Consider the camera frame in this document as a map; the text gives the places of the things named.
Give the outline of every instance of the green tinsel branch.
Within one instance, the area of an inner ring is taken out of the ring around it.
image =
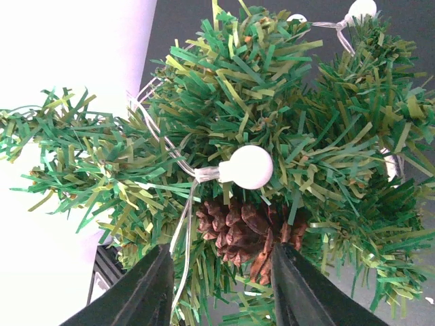
[[[307,90],[302,78],[311,69],[307,51],[321,41],[305,42],[309,24],[287,22],[290,13],[270,14],[262,7],[242,6],[240,17],[213,2],[213,22],[204,20],[190,50],[171,48],[163,82],[148,101],[162,131],[193,167],[215,166],[244,144],[265,148],[275,163],[266,187],[244,191],[219,183],[200,186],[196,202],[230,193],[256,204],[310,213],[309,233],[302,253],[326,273],[326,266],[350,262],[355,279],[376,270],[377,289],[371,308],[385,298],[393,307],[398,298],[418,298],[421,282],[434,275],[414,264],[416,249],[429,246],[435,233],[424,230],[417,199],[432,199],[435,168],[422,154],[434,136],[434,100],[423,88],[412,87],[409,73],[413,45],[391,37],[378,19],[356,27],[356,55],[343,54],[321,63],[316,88]],[[188,197],[189,178],[156,141],[140,111],[127,120],[91,112],[86,92],[76,104],[64,88],[57,97],[25,113],[2,111],[0,152],[14,161],[32,141],[41,147],[41,166],[30,175],[26,192],[46,194],[31,210],[57,195],[54,212],[80,207],[86,212],[79,230],[97,215],[110,211],[101,223],[102,240],[115,236],[120,260],[131,268],[157,243],[169,242]],[[388,181],[382,148],[425,173],[419,185]],[[224,318],[246,325],[273,325],[270,287],[248,283],[243,273],[223,262],[214,244],[192,226],[191,266],[173,323],[188,325],[206,316],[207,298],[226,301],[237,280],[260,295],[237,295],[241,312]],[[184,264],[184,235],[175,249],[175,284]]]

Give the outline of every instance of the white globe light bulb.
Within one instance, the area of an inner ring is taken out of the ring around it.
[[[353,26],[355,23],[353,17],[361,22],[361,17],[364,19],[366,15],[374,17],[377,12],[376,3],[373,0],[356,0],[349,8],[349,12],[345,16],[347,24]]]
[[[297,19],[297,20],[299,20],[300,22],[307,22],[307,19],[305,18],[305,16],[304,16],[304,15],[301,15],[301,14],[294,14],[294,15],[291,15],[291,16],[287,19],[287,21],[288,21],[288,22],[291,22],[291,21],[294,20],[294,19]]]
[[[271,179],[272,158],[267,151],[255,145],[236,150],[229,161],[219,164],[221,182],[234,181],[245,189],[259,189]]]

